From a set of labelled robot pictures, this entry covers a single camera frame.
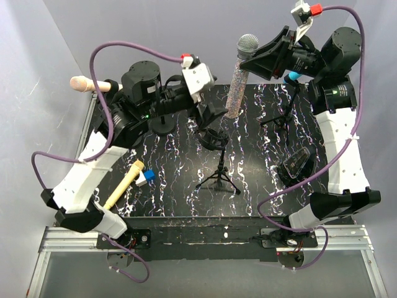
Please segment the glitter rhinestone microphone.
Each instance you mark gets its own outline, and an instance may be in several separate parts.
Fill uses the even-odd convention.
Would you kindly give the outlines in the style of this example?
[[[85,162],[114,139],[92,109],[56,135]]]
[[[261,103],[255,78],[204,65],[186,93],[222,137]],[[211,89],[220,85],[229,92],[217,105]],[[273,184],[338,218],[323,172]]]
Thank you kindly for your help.
[[[233,76],[229,87],[226,108],[226,117],[234,119],[238,116],[241,102],[244,97],[249,73],[241,69],[242,62],[252,58],[259,46],[259,39],[253,34],[242,35],[237,42],[237,61],[234,66]]]

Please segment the black tripod shock-mount stand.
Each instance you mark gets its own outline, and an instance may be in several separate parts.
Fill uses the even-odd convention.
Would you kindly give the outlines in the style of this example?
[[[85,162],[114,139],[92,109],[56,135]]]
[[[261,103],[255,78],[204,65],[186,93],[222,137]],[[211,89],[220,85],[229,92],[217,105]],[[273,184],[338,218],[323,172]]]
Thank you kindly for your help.
[[[237,195],[240,195],[241,190],[232,182],[228,176],[228,168],[225,166],[225,149],[229,143],[229,135],[223,130],[213,130],[213,129],[199,129],[196,131],[196,136],[199,144],[209,151],[219,151],[220,157],[218,160],[217,169],[209,177],[205,178],[202,182],[196,185],[196,189],[200,188],[205,182],[210,179],[215,180],[215,184],[221,187],[222,182],[225,181],[230,183],[235,190]]]

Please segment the black round-base mic stand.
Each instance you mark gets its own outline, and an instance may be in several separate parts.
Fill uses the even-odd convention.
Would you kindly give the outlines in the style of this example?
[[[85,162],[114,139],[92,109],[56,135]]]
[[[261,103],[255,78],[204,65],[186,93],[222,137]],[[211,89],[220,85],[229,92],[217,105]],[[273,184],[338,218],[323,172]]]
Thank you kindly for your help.
[[[163,115],[151,119],[150,127],[157,136],[166,136],[176,129],[176,122],[170,115]]]

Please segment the cream yellow microphone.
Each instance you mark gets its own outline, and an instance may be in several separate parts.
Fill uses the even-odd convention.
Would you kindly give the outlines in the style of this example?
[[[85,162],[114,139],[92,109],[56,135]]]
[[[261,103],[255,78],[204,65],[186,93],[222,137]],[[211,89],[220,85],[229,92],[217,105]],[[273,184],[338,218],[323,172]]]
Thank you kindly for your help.
[[[104,204],[104,209],[110,210],[115,203],[120,199],[122,194],[126,191],[132,181],[140,174],[143,170],[144,164],[140,160],[136,160],[130,167],[128,173],[125,177],[121,180],[118,186],[115,188],[113,193],[109,196]]]

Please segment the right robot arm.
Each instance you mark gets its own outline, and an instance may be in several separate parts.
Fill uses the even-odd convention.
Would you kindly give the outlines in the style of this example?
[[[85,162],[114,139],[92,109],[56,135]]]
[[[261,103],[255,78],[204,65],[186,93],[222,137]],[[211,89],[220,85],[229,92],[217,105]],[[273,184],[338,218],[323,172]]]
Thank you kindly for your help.
[[[310,203],[285,217],[281,241],[298,245],[303,233],[330,220],[365,211],[381,201],[365,176],[356,134],[361,118],[354,87],[349,78],[351,68],[364,60],[364,37],[350,27],[336,29],[322,49],[315,49],[307,36],[284,27],[267,45],[254,51],[241,67],[264,79],[279,78],[285,71],[311,77],[308,97],[319,125],[326,149],[327,165],[302,186],[323,173],[328,174],[328,191],[314,192]]]

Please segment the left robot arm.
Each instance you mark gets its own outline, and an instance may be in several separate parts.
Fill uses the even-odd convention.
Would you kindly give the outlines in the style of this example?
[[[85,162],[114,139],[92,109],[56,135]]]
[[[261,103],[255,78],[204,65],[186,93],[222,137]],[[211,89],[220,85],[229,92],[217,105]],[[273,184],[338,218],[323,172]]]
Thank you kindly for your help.
[[[118,248],[126,248],[132,233],[126,221],[94,200],[93,192],[114,163],[149,130],[149,122],[183,110],[204,129],[223,116],[225,108],[200,105],[201,93],[214,85],[209,67],[196,58],[182,62],[182,73],[161,84],[159,66],[152,61],[133,64],[120,84],[109,81],[107,92],[98,98],[103,105],[102,120],[91,132],[84,150],[65,178],[41,197],[56,210],[60,227],[74,232],[104,233]]]

